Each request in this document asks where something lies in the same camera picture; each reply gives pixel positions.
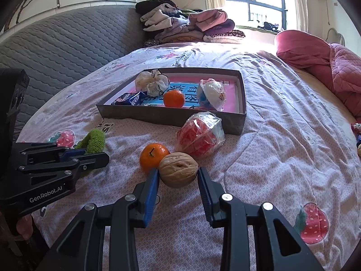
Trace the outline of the left hand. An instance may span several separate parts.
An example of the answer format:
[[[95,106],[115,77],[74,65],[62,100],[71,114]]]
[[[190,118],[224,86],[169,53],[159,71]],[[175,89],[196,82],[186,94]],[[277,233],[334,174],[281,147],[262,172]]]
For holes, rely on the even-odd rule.
[[[16,224],[17,235],[13,235],[10,231],[6,231],[1,226],[1,241],[7,241],[9,239],[15,241],[28,241],[33,234],[32,216],[28,214],[21,218]]]

